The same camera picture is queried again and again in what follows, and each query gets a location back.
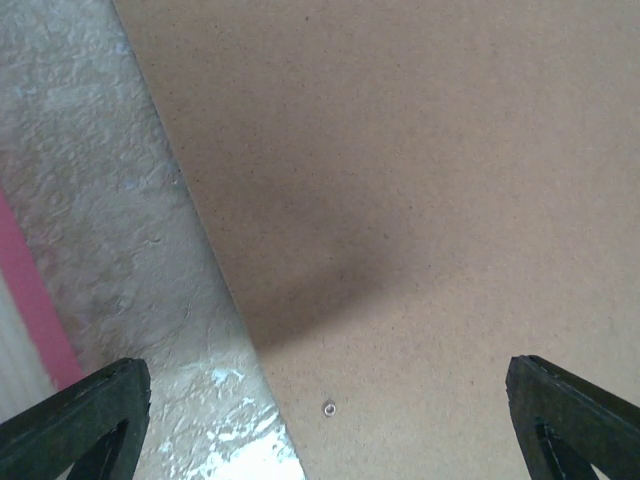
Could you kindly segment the brown cardboard backing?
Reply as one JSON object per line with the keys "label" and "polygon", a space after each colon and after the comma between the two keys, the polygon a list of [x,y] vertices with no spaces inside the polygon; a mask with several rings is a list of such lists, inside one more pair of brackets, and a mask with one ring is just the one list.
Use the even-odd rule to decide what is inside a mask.
{"label": "brown cardboard backing", "polygon": [[635,1],[120,1],[310,479],[523,479],[536,354],[639,399]]}

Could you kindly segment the pink picture frame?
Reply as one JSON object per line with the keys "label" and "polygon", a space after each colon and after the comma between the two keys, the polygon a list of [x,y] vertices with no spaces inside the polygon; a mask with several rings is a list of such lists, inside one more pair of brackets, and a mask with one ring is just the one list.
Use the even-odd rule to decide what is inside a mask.
{"label": "pink picture frame", "polygon": [[21,228],[1,199],[1,273],[53,386],[63,390],[84,377]]}

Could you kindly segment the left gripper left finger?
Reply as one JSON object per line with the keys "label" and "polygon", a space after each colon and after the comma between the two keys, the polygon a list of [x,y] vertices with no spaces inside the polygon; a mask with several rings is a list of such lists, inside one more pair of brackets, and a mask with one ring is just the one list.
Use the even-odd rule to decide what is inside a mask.
{"label": "left gripper left finger", "polygon": [[3,479],[131,479],[150,421],[150,374],[123,358],[1,424]]}

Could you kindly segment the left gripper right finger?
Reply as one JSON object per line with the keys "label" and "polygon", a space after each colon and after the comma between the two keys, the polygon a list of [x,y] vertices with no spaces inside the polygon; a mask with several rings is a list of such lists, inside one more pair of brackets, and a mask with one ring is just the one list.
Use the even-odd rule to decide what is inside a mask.
{"label": "left gripper right finger", "polygon": [[532,479],[639,477],[639,408],[536,355],[513,357],[506,391]]}

